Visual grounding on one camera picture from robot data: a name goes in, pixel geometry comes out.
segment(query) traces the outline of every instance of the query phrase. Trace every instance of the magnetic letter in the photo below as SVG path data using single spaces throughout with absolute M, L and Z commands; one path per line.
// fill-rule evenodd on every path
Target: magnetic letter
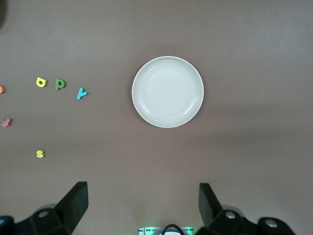
M 66 81 L 62 80 L 62 79 L 57 79 L 55 81 L 55 90 L 59 90 L 61 88 L 64 88 L 67 85 Z
M 47 80 L 45 80 L 45 79 L 43 79 L 41 77 L 37 77 L 36 84 L 39 87 L 45 87 L 47 85 Z
M 11 125 L 11 118 L 8 118 L 6 121 L 3 121 L 1 126 L 6 127 L 6 126 L 10 126 Z
M 84 88 L 80 88 L 78 91 L 77 99 L 81 99 L 83 96 L 88 95 L 88 92 L 84 91 Z
M 5 92 L 5 88 L 4 88 L 4 85 L 0 85 L 0 94 L 4 93 Z
M 37 158 L 43 158 L 45 156 L 45 151 L 42 149 L 39 149 L 37 151 Z

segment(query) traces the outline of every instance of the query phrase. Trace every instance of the gray table surface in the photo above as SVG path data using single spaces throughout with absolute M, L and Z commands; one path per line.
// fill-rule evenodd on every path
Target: gray table surface
M 87 181 L 74 235 L 198 229 L 207 182 L 254 223 L 312 233 L 313 1 L 1 0 L 0 13 L 0 121 L 13 119 L 0 126 L 0 214 L 20 221 Z M 170 129 L 131 96 L 138 70 L 164 55 L 193 64 L 205 90 L 198 114 Z

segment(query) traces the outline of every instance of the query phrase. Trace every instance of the silver bolt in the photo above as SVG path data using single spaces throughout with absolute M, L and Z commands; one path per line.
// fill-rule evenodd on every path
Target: silver bolt
M 42 211 L 38 214 L 39 218 L 45 217 L 47 214 L 49 214 L 49 211 Z
M 277 223 L 272 219 L 267 219 L 265 221 L 265 223 L 267 224 L 267 226 L 269 226 L 271 228 L 277 228 L 278 227 Z
M 225 215 L 226 215 L 226 217 L 227 217 L 228 219 L 234 219 L 234 218 L 236 218 L 236 215 L 234 214 L 234 212 L 231 212 L 231 211 L 227 211 L 227 212 L 225 213 Z

